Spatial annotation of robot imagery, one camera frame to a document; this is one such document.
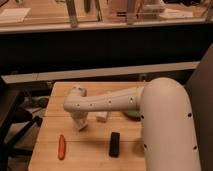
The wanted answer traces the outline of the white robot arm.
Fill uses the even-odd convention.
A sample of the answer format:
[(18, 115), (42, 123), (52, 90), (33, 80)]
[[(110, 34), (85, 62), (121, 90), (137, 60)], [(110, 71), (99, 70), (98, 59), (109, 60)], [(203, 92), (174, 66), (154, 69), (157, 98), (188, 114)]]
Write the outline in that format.
[(202, 171), (190, 98), (174, 79), (93, 96), (74, 86), (63, 107), (79, 129), (89, 112), (137, 110), (147, 171)]

